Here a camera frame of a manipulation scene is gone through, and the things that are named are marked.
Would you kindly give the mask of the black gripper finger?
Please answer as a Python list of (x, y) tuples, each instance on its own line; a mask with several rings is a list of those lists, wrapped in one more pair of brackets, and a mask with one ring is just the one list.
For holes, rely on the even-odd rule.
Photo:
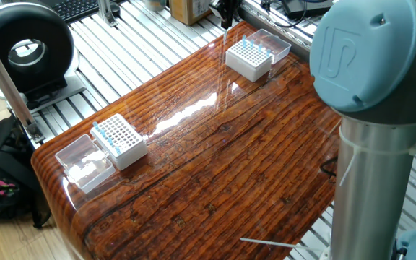
[(240, 16), (238, 9), (242, 4), (242, 0), (226, 0), (225, 1), (225, 28), (229, 29), (233, 26), (233, 21), (239, 22)]
[(211, 0), (210, 9), (213, 14), (221, 19), (221, 27), (228, 29), (228, 17), (227, 11), (225, 10), (225, 4), (223, 0)]

